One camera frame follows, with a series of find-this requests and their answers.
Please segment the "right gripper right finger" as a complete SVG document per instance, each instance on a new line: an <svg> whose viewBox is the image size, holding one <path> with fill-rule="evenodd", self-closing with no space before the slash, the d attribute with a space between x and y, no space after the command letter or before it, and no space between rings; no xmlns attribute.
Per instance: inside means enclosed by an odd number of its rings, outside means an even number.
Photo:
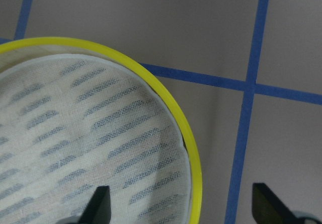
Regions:
<svg viewBox="0 0 322 224"><path fill-rule="evenodd" d="M252 216L256 223L297 223L297 217L265 183L252 185Z"/></svg>

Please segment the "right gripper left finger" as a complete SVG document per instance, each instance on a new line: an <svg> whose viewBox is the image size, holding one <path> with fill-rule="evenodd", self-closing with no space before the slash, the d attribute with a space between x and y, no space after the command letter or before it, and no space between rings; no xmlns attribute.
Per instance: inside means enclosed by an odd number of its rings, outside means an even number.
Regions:
<svg viewBox="0 0 322 224"><path fill-rule="evenodd" d="M77 223L109 224L111 221L111 197L109 186L96 188Z"/></svg>

